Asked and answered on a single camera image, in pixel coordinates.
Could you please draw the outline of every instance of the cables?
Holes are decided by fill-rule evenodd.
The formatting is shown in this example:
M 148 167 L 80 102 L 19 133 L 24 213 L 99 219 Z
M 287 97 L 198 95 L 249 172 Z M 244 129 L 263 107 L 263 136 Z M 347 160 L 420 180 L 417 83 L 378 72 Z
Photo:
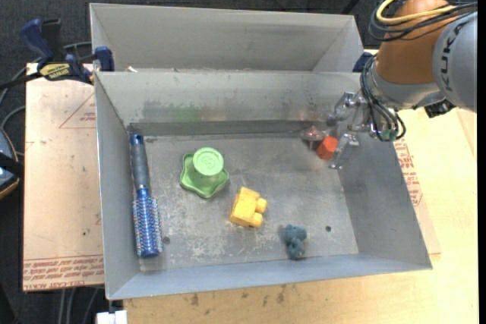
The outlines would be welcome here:
M 93 303 L 96 299 L 96 296 L 98 295 L 98 292 L 99 292 L 99 288 L 95 288 L 95 291 L 93 292 L 93 295 L 91 296 L 90 302 L 88 303 L 88 305 L 86 307 L 86 313 L 84 314 L 83 321 L 81 322 L 81 324 L 87 324 L 88 316 L 91 313 L 91 307 L 93 306 Z
M 65 300 L 66 300 L 66 289 L 62 289 L 61 303 L 59 304 L 58 324 L 62 324 L 62 315 L 64 313 L 64 302 L 65 302 Z
M 371 130 L 377 135 L 382 142 L 394 141 L 405 135 L 406 127 L 403 120 L 399 117 L 398 112 L 391 112 L 383 103 L 378 100 L 368 87 L 367 78 L 370 77 L 371 67 L 376 55 L 371 56 L 363 67 L 359 78 L 361 93 L 368 103 L 371 116 Z M 377 121 L 377 115 L 380 116 L 380 122 L 385 124 L 385 128 Z
M 445 5 L 434 10 L 418 12 L 402 17 L 386 17 L 383 15 L 385 10 L 389 10 L 394 2 L 399 0 L 383 0 L 371 14 L 368 32 L 370 35 L 381 42 L 389 42 L 396 39 L 412 40 L 432 33 L 454 20 L 467 17 L 478 10 L 478 3 L 471 2 L 461 5 Z M 406 38 L 411 32 L 429 27 L 423 34 Z

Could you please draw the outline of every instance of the green cup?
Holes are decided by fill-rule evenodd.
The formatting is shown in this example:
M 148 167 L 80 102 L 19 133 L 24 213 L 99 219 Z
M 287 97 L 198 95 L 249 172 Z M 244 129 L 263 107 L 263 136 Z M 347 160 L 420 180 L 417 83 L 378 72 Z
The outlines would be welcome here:
M 204 199 L 220 191 L 229 179 L 224 169 L 224 158 L 211 147 L 203 147 L 194 154 L 185 154 L 182 164 L 181 186 Z

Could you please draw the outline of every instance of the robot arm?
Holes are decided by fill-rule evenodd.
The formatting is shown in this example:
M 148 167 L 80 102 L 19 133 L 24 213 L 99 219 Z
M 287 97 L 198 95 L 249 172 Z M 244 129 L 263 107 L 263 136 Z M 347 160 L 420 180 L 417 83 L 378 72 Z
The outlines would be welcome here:
M 381 10 L 392 1 L 382 3 L 372 17 L 390 33 L 367 79 L 371 92 L 395 110 L 433 107 L 446 99 L 475 111 L 476 7 L 406 0 L 394 17 L 382 17 Z
M 370 34 L 382 44 L 363 68 L 360 90 L 345 93 L 328 116 L 339 138 L 331 168 L 340 167 L 347 146 L 358 146 L 358 132 L 382 141 L 402 137 L 403 109 L 424 107 L 429 117 L 455 106 L 476 111 L 477 4 L 405 0 L 384 17 L 396 1 L 385 0 L 371 18 Z

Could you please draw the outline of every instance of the yellow lego block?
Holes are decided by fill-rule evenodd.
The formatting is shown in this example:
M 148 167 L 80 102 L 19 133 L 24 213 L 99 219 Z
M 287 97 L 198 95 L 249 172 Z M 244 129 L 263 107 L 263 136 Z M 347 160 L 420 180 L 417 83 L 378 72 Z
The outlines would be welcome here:
M 243 227 L 260 227 L 264 220 L 262 213 L 267 209 L 267 201 L 258 192 L 241 187 L 236 194 L 229 221 Z

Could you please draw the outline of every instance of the gray metal bin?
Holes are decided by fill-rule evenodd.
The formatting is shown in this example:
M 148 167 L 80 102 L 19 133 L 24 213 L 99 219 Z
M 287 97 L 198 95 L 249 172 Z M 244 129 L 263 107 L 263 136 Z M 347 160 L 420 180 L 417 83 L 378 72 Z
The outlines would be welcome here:
M 362 53 L 352 17 L 91 5 L 106 295 L 146 297 L 431 267 L 393 145 L 366 134 L 341 170 L 299 137 L 324 126 Z M 123 71 L 127 67 L 137 73 Z M 134 242 L 128 133 L 147 140 L 163 235 L 155 260 Z M 182 156 L 218 149 L 230 174 L 208 200 L 179 184 Z M 268 201 L 264 223 L 229 221 L 242 186 Z M 308 231 L 288 259 L 281 230 Z

